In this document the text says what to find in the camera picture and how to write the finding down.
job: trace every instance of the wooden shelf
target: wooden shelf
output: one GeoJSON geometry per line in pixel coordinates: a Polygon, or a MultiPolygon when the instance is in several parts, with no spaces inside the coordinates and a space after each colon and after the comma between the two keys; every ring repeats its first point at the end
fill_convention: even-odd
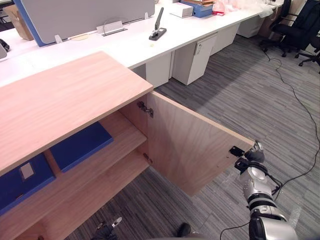
{"type": "MultiPolygon", "coordinates": [[[[86,187],[86,185],[91,186],[95,179],[95,181],[98,181],[101,174],[105,173],[106,170],[110,169],[147,140],[147,138],[118,111],[110,114],[99,122],[111,134],[114,141],[66,173],[59,172],[56,175],[56,180],[48,186],[0,216],[0,240],[16,238],[44,218],[48,213],[55,216],[55,211],[58,209],[57,206],[65,200],[72,198],[72,196],[80,194],[81,197],[84,197],[85,191],[83,189],[85,189],[84,187],[86,187]]],[[[119,175],[125,178],[126,171],[129,171],[132,167],[130,164],[128,164],[128,166],[123,165],[123,169],[121,169],[123,173],[119,172],[119,175]]]]}
{"type": "Polygon", "coordinates": [[[149,164],[133,151],[46,215],[47,240],[62,240],[142,173],[149,164]]]}

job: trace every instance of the gray carpet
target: gray carpet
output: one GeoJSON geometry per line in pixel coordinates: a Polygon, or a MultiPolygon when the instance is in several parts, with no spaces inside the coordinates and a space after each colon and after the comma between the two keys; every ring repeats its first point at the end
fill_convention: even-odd
{"type": "MultiPolygon", "coordinates": [[[[315,127],[288,86],[275,72],[277,60],[268,62],[257,47],[258,37],[236,36],[232,45],[211,56],[203,77],[189,86],[175,79],[157,92],[252,139],[262,141],[265,165],[282,182],[308,170],[317,149],[315,127]]],[[[282,61],[283,79],[292,84],[301,101],[320,124],[319,66],[295,53],[281,57],[277,49],[267,52],[282,61]]],[[[320,235],[319,163],[307,176],[284,187],[277,199],[299,239],[320,235]]],[[[118,217],[119,240],[146,240],[173,236],[182,222],[218,240],[222,229],[249,221],[249,210],[239,183],[239,172],[230,167],[194,197],[149,168],[97,211],[67,240],[88,240],[96,225],[118,217]]],[[[223,234],[223,240],[247,240],[248,226],[223,234]]]]}

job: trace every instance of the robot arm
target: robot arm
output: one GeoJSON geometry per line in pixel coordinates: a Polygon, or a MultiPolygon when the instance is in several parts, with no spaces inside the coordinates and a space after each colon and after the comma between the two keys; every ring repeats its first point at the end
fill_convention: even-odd
{"type": "Polygon", "coordinates": [[[250,240],[298,240],[295,230],[274,202],[267,185],[270,175],[262,165],[264,160],[262,145],[256,142],[234,165],[240,170],[243,194],[250,210],[250,240]]]}

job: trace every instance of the black shoe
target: black shoe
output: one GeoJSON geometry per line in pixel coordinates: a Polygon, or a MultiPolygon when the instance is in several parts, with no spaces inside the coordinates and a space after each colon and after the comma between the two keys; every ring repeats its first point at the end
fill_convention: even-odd
{"type": "Polygon", "coordinates": [[[179,228],[177,237],[178,238],[183,238],[183,237],[187,236],[190,233],[191,233],[191,226],[188,223],[184,222],[184,223],[181,224],[181,226],[179,228]]]}

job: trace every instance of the metal hinge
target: metal hinge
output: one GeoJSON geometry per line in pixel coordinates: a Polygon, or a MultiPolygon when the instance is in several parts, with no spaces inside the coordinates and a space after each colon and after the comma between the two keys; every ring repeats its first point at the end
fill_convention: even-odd
{"type": "Polygon", "coordinates": [[[154,117],[154,110],[152,108],[148,109],[143,101],[139,101],[137,105],[142,111],[144,111],[145,113],[148,113],[150,117],[152,118],[154,117]]]}
{"type": "Polygon", "coordinates": [[[236,157],[242,157],[245,154],[245,151],[242,149],[238,148],[237,146],[233,146],[230,150],[229,153],[236,157]]]}
{"type": "Polygon", "coordinates": [[[144,156],[144,158],[145,158],[148,162],[150,162],[151,164],[154,163],[154,161],[152,161],[152,159],[148,156],[148,154],[144,153],[143,156],[144,156]]]}

